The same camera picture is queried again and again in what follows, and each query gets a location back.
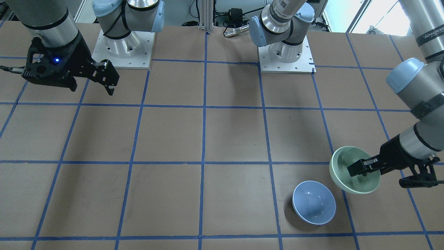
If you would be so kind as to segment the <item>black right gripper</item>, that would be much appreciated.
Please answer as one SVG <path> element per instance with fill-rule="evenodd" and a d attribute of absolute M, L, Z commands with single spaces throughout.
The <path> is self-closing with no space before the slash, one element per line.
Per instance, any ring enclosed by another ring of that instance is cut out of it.
<path fill-rule="evenodd" d="M 83 77 L 104 84 L 108 95 L 113 95 L 120 75 L 113 72 L 110 60 L 95 62 L 82 34 L 77 33 L 68 44 L 50 48 L 43 45 L 41 36 L 32 38 L 27 62 L 21 76 L 32 84 L 68 88 L 75 92 L 75 77 Z"/>

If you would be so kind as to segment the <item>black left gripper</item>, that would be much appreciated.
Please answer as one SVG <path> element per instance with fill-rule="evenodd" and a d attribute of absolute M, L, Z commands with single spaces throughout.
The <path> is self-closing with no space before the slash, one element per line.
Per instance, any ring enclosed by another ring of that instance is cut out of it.
<path fill-rule="evenodd" d="M 379 149 L 379 155 L 368 159 L 360 159 L 347 167 L 349 175 L 366 176 L 368 173 L 380 171 L 381 175 L 395 170 L 410 169 L 412 174 L 399 180 L 402 188 L 432 188 L 441 184 L 437 179 L 434 164 L 440 161 L 438 157 L 426 156 L 423 159 L 415 158 L 407 153 L 397 135 Z"/>

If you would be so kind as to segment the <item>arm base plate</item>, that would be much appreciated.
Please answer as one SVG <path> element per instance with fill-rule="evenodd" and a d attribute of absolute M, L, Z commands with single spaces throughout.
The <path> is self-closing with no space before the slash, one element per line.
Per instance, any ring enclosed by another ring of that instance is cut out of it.
<path fill-rule="evenodd" d="M 296 46 L 283 42 L 258 47 L 262 73 L 314 74 L 317 72 L 308 37 Z"/>
<path fill-rule="evenodd" d="M 100 30 L 92 58 L 108 59 L 116 69 L 149 69 L 156 33 L 133 31 L 128 37 L 113 40 Z"/>

